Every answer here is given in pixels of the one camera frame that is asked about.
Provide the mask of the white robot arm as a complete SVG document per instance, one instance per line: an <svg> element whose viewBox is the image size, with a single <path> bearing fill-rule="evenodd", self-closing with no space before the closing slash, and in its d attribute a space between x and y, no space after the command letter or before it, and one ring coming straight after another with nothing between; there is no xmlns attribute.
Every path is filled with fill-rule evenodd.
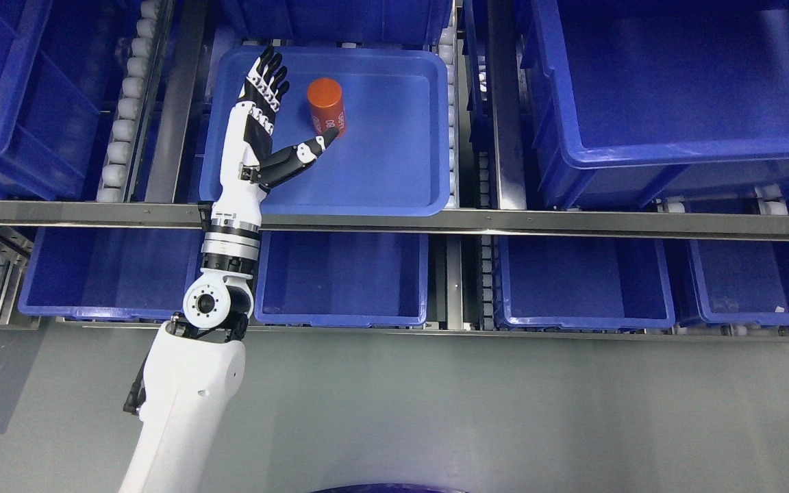
<svg viewBox="0 0 789 493"><path fill-rule="evenodd" d="M201 245L200 275L157 331L142 368L142 422L122 492L197 492L217 431L245 373L243 337L260 221L220 216Z"/></svg>

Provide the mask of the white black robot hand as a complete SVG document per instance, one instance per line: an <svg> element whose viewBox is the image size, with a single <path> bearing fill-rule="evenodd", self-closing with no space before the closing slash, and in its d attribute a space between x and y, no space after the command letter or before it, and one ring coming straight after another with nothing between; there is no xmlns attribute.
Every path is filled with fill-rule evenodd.
<svg viewBox="0 0 789 493"><path fill-rule="evenodd" d="M289 91L282 55L268 46L254 60L229 110L220 166L220 197L211 206L211 225L257 230L260 204L272 188L309 169L339 136L333 126L273 152L273 131Z"/></svg>

